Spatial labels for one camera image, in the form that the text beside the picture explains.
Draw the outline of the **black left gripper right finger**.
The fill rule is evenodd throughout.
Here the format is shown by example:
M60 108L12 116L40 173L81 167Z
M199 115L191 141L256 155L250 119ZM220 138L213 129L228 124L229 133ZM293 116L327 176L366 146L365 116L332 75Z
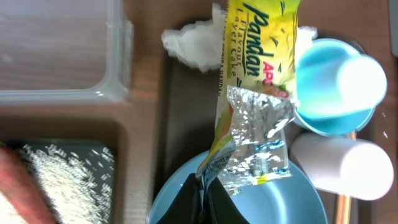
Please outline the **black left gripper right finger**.
M206 193L206 222L209 224L249 224L218 178L212 181Z

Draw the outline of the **yellow pandan cake wrapper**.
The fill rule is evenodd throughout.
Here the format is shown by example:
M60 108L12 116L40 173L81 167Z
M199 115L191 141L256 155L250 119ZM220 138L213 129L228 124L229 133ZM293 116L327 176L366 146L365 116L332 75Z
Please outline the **yellow pandan cake wrapper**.
M218 179L234 195L290 177L283 128L298 101L295 43L299 0L228 3L215 138L196 176L201 191Z

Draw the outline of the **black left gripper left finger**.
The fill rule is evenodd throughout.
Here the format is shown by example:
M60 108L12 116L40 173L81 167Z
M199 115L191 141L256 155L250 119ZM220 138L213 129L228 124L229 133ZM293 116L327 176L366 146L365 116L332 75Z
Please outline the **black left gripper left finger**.
M190 174L157 224L199 224L201 210L199 180Z

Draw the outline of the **pile of white rice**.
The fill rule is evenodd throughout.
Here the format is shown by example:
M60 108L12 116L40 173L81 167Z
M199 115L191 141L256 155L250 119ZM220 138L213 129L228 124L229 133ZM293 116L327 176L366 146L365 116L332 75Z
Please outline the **pile of white rice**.
M2 145L21 160L56 223L111 223L115 161L107 147ZM1 223L27 223L2 193Z

